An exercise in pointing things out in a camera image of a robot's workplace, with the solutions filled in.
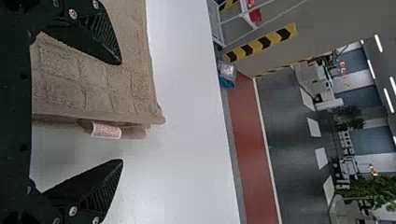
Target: bolt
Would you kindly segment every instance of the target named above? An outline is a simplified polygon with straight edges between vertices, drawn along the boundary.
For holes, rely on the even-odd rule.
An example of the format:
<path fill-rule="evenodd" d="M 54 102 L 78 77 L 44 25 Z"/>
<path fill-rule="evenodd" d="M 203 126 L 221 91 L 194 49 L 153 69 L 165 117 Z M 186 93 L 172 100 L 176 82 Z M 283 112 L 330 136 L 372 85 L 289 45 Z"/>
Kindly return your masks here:
<path fill-rule="evenodd" d="M 27 187 L 27 195 L 30 195 L 32 193 L 32 187 L 28 186 Z"/>
<path fill-rule="evenodd" d="M 69 16 L 70 16 L 70 18 L 72 19 L 72 20 L 76 20 L 77 19 L 77 17 L 78 17 L 78 14 L 77 14 L 77 12 L 73 9 L 73 8 L 70 8 L 69 9 Z"/>
<path fill-rule="evenodd" d="M 75 216 L 76 213 L 77 213 L 77 210 L 78 210 L 78 209 L 77 209 L 75 206 L 71 207 L 71 208 L 69 209 L 69 216 L 70 216 L 70 217 Z"/>
<path fill-rule="evenodd" d="M 98 2 L 97 0 L 93 0 L 93 1 L 92 1 L 92 4 L 93 4 L 93 7 L 94 7 L 95 9 L 99 9 L 99 2 Z"/>
<path fill-rule="evenodd" d="M 55 218 L 55 219 L 53 219 L 53 222 L 52 222 L 52 224 L 61 224 L 61 219 L 60 218 Z"/>
<path fill-rule="evenodd" d="M 99 217 L 95 217 L 92 221 L 92 224 L 99 224 Z"/>
<path fill-rule="evenodd" d="M 59 7 L 59 0 L 53 0 L 53 1 L 52 1 L 52 4 L 53 4 L 55 7 Z"/>

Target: gray floor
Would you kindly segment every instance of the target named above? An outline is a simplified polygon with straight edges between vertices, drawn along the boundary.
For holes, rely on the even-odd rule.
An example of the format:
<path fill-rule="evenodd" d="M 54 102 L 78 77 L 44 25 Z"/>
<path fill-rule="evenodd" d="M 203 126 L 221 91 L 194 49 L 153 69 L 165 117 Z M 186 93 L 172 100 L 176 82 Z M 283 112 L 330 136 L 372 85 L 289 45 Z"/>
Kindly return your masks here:
<path fill-rule="evenodd" d="M 323 183 L 331 166 L 319 170 L 315 154 L 325 147 L 329 163 L 337 155 L 327 114 L 303 104 L 291 69 L 258 78 L 257 84 L 283 223 L 330 223 Z M 320 138 L 311 137 L 306 118 L 319 122 Z"/>

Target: hazard stripe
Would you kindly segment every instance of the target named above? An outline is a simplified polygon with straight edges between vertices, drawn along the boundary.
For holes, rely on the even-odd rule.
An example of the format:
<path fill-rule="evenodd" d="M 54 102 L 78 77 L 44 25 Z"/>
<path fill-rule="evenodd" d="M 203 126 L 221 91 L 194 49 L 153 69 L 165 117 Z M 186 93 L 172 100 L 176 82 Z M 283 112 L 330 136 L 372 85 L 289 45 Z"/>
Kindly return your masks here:
<path fill-rule="evenodd" d="M 276 72 L 276 71 L 289 68 L 289 67 L 291 67 L 292 65 L 295 65 L 295 64 L 298 64 L 298 63 L 303 63 L 303 62 L 311 61 L 312 59 L 313 59 L 312 57 L 307 57 L 307 58 L 304 58 L 304 59 L 302 59 L 302 60 L 300 60 L 300 61 L 298 61 L 298 62 L 289 63 L 289 64 L 287 64 L 287 65 L 278 67 L 278 68 L 276 68 L 276 69 L 272 69 L 272 70 L 269 70 L 269 71 L 267 71 L 267 72 L 261 73 L 260 75 L 258 75 L 258 76 L 256 76 L 256 77 L 261 77 L 261 76 L 263 76 L 263 75 L 268 75 L 268 74 L 274 73 L 274 72 Z"/>
<path fill-rule="evenodd" d="M 225 61 L 233 63 L 238 60 L 245 59 L 247 56 L 268 49 L 273 45 L 280 44 L 283 41 L 291 39 L 297 35 L 298 32 L 296 24 L 292 22 L 279 30 L 273 31 L 265 36 L 248 42 L 246 45 L 240 46 L 231 50 L 230 52 L 224 53 L 223 57 Z"/>
<path fill-rule="evenodd" d="M 236 3 L 238 3 L 239 0 L 227 0 L 227 2 L 219 7 L 219 12 L 224 12 L 226 9 L 232 7 Z"/>

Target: red stripe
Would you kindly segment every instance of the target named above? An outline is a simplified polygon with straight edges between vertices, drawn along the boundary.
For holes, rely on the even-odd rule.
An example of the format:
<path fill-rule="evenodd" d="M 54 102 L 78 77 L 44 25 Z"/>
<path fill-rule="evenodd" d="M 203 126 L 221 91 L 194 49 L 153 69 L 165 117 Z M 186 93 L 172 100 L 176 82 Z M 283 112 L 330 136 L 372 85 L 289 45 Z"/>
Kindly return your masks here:
<path fill-rule="evenodd" d="M 247 224 L 278 224 L 253 80 L 238 74 L 236 87 L 228 91 L 228 98 Z"/>

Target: green plant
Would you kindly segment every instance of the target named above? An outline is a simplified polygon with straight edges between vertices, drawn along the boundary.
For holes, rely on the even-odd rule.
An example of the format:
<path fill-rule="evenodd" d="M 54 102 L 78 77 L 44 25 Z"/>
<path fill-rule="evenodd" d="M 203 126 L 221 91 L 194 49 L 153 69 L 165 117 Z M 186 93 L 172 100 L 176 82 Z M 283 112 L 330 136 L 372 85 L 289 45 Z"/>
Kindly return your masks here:
<path fill-rule="evenodd" d="M 347 131 L 348 128 L 361 130 L 364 127 L 361 110 L 356 105 L 341 107 L 334 111 L 334 114 L 338 120 L 335 124 L 338 131 Z"/>
<path fill-rule="evenodd" d="M 339 189 L 346 201 L 367 200 L 376 210 L 383 205 L 387 211 L 396 211 L 396 177 L 388 175 L 379 175 L 371 179 L 360 179 L 354 182 L 350 189 Z"/>

